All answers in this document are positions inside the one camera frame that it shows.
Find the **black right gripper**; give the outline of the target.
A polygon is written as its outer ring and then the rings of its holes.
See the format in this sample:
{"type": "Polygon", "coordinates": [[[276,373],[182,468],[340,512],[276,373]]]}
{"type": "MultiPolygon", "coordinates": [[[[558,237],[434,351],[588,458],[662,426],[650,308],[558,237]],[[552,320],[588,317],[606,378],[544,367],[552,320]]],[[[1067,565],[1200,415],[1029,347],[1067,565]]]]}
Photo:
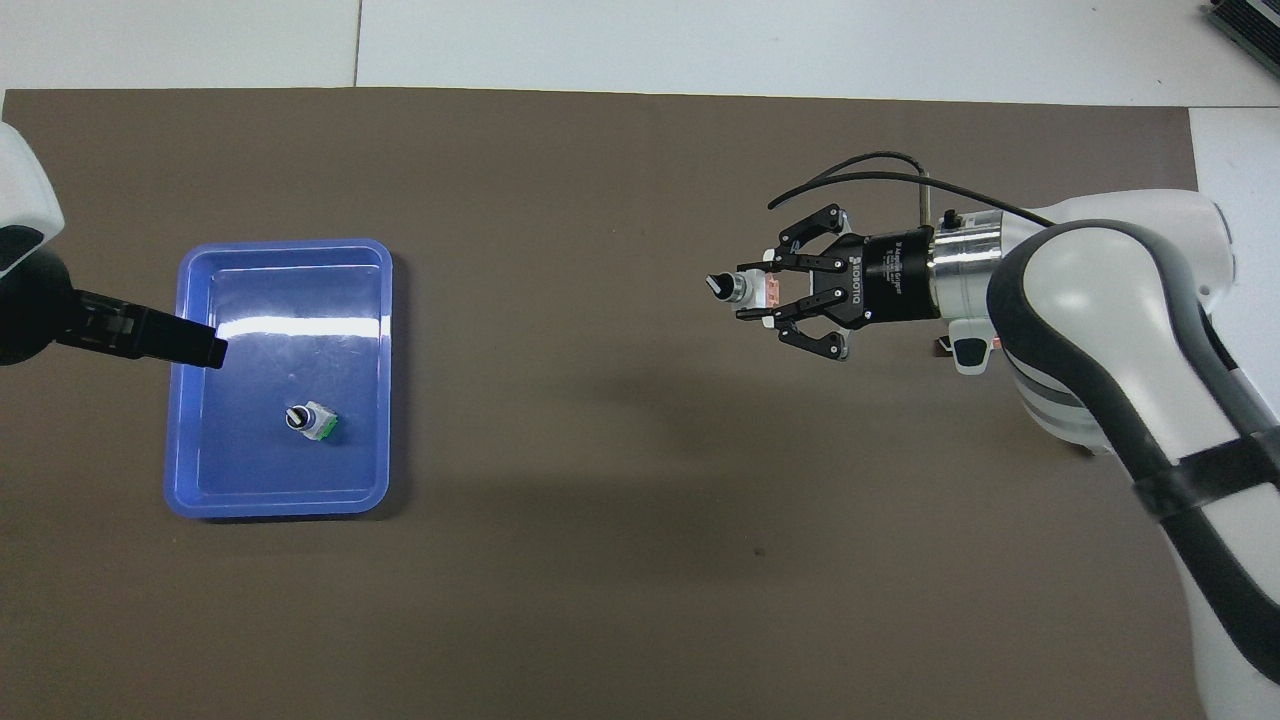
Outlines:
{"type": "Polygon", "coordinates": [[[778,233],[776,247],[763,260],[763,272],[840,273],[861,259],[861,310],[850,291],[827,290],[777,307],[736,310],[742,322],[759,322],[790,347],[837,363],[849,359],[849,333],[856,319],[864,323],[923,322],[940,318],[929,261],[934,228],[860,236],[849,228],[849,214],[838,205],[824,206],[778,233]],[[832,243],[819,254],[803,249],[820,237],[832,243]],[[837,331],[809,336],[800,322],[824,316],[837,331]]]}

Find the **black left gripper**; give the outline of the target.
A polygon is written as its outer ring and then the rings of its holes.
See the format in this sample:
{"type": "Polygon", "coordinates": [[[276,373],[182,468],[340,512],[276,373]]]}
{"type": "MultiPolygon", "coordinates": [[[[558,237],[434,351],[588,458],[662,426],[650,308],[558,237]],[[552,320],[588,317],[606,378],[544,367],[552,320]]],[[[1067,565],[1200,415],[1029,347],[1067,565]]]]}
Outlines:
{"type": "Polygon", "coordinates": [[[60,345],[129,360],[220,369],[228,342],[210,325],[73,287],[52,251],[41,249],[0,279],[0,366],[60,345]]]}

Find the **blue plastic tray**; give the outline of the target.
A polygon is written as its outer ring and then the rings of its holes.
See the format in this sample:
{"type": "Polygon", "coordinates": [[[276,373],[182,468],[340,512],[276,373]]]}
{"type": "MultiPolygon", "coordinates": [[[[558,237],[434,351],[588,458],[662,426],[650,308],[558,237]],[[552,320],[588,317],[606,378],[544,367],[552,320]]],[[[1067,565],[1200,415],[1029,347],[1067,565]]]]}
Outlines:
{"type": "Polygon", "coordinates": [[[394,263],[376,240],[206,243],[175,314],[228,342],[220,369],[172,369],[164,495],[184,518],[366,512],[390,482],[394,263]],[[339,414],[323,442],[294,404],[339,414]]]}

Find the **brown paper table mat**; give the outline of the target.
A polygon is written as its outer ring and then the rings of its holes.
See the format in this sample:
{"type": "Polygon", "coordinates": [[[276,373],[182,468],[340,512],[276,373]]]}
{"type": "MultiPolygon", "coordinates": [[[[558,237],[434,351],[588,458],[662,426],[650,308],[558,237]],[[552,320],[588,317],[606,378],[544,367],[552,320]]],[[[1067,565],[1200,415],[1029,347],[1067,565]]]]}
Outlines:
{"type": "Polygon", "coordinates": [[[394,259],[392,470],[355,519],[163,496],[170,368],[0,368],[0,720],[1202,720],[1176,565],[1111,457],[934,323],[847,363],[704,275],[859,152],[1024,208],[1197,186],[1188,111],[425,88],[10,91],[74,282],[197,245],[394,259]]]}

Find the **grey finned metal device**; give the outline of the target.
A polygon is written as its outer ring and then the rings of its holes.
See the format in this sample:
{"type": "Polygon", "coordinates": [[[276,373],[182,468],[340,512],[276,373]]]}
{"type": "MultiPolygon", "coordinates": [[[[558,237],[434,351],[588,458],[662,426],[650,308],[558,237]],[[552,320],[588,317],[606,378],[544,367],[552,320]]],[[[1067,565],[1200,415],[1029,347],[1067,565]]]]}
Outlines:
{"type": "Polygon", "coordinates": [[[1208,0],[1210,23],[1229,38],[1280,56],[1280,0],[1208,0]]]}

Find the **green-based rotary switch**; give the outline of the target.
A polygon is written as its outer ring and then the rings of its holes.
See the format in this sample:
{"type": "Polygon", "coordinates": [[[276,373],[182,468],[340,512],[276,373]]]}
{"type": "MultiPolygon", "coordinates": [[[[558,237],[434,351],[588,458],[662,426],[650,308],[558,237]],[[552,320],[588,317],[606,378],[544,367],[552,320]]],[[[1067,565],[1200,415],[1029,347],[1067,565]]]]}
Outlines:
{"type": "Polygon", "coordinates": [[[338,427],[340,416],[315,401],[291,405],[284,413],[285,425],[306,439],[323,442],[338,427]]]}

